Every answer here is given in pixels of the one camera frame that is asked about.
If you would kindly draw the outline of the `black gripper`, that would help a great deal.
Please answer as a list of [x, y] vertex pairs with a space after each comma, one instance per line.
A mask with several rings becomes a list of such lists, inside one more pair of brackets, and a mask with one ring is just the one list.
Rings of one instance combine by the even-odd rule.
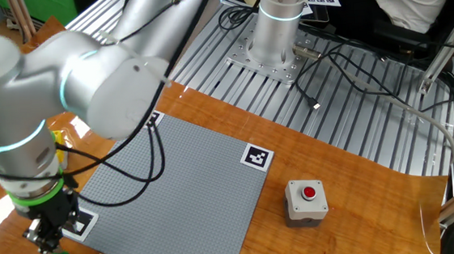
[[66, 193], [60, 189], [54, 197], [39, 205], [16, 205], [17, 214], [25, 218], [40, 219], [49, 226], [49, 229], [40, 230], [36, 243], [39, 253], [61, 253], [61, 238], [76, 240], [74, 222], [78, 218], [78, 195], [74, 192]]

